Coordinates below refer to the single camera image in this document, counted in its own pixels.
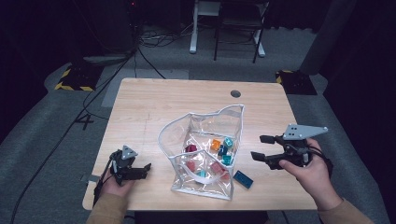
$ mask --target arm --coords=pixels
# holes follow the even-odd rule
[[[92,209],[87,224],[121,224],[123,221],[128,205],[126,198],[134,185],[134,180],[123,181],[122,186],[119,186],[108,170],[105,180],[99,200]]]
[[[320,149],[317,141],[307,139],[311,147]],[[324,160],[313,155],[312,161],[303,167],[298,167],[289,161],[280,161],[279,165],[294,175],[306,192],[308,192],[318,207],[318,213],[324,223],[373,223],[348,201],[342,199],[329,178]]]

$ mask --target sleeve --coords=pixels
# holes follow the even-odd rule
[[[318,214],[325,224],[350,223],[350,224],[369,224],[374,223],[364,215],[358,208],[346,199],[338,206],[327,211],[318,211]]]
[[[121,224],[128,202],[114,194],[103,194],[88,217],[87,224]]]

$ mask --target table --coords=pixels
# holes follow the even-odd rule
[[[190,43],[190,53],[194,54],[197,52],[197,42],[198,42],[198,16],[218,16],[219,15],[220,2],[216,1],[205,1],[205,0],[195,0],[194,4],[194,14],[192,20],[192,35]],[[257,43],[259,41],[259,32],[254,35],[254,41]],[[259,56],[264,57],[265,51],[262,47],[262,43],[259,46]]]
[[[232,97],[233,90],[240,91],[241,96]],[[245,105],[244,131],[234,170],[253,179],[251,188],[235,181],[231,201],[170,190],[175,172],[158,146],[160,130],[189,112],[209,113],[238,104]],[[267,155],[282,153],[282,146],[263,144],[259,136],[282,134],[289,123],[295,123],[295,118],[283,88],[277,83],[125,78],[92,174],[100,175],[109,155],[127,145],[139,153],[133,167],[152,163],[147,179],[134,185],[129,210],[316,209],[313,199],[294,176],[284,170],[272,171],[250,156],[252,150]],[[90,182],[87,187],[85,209],[92,209],[95,185]]]

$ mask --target clear plastic bag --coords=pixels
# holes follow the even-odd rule
[[[159,146],[176,172],[172,190],[232,199],[244,108],[229,105],[209,114],[189,113],[161,130]]]

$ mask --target human hand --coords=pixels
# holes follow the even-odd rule
[[[124,180],[121,186],[116,182],[116,178],[111,176],[110,170],[107,169],[104,185],[102,186],[101,195],[104,193],[115,194],[122,198],[126,197],[134,185],[134,180]]]
[[[316,140],[308,138],[306,141],[310,147],[321,150]],[[343,201],[335,192],[327,165],[321,157],[314,154],[312,161],[305,167],[296,166],[285,160],[280,161],[279,165],[297,178],[305,191],[312,196],[319,211],[330,210]]]

